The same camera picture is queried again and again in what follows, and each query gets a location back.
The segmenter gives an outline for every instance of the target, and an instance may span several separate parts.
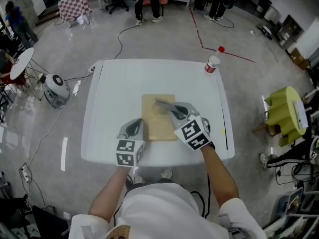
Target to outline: white wall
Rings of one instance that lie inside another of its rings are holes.
[[[319,0],[270,0],[272,6],[278,10],[279,21],[283,22],[290,14],[306,31],[319,14]]]
[[[309,29],[298,39],[295,47],[304,58],[309,58],[319,48],[319,17]]]

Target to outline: brown cutting board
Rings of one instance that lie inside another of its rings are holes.
[[[142,95],[142,119],[145,122],[144,139],[148,141],[173,141],[177,139],[168,111],[154,105],[160,99],[175,102],[175,95]]]

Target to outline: white t-shirt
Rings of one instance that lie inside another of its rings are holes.
[[[266,239],[240,199],[224,203],[219,214],[228,229],[240,229],[244,238]],[[69,239],[232,238],[226,228],[201,217],[191,194],[175,183],[151,184],[131,190],[117,217],[116,227],[109,231],[109,224],[100,217],[76,215]]]

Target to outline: checkered tablecloth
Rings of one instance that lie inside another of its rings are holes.
[[[63,20],[72,20],[81,15],[89,15],[92,10],[89,0],[61,0],[59,2],[60,17]]]

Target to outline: green tablecloth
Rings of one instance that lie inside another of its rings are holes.
[[[270,94],[265,99],[269,105],[268,120],[270,126],[279,125],[283,137],[279,146],[284,146],[298,139],[306,133],[306,129],[300,129],[294,108],[294,101],[300,101],[300,97],[292,87],[284,87]]]

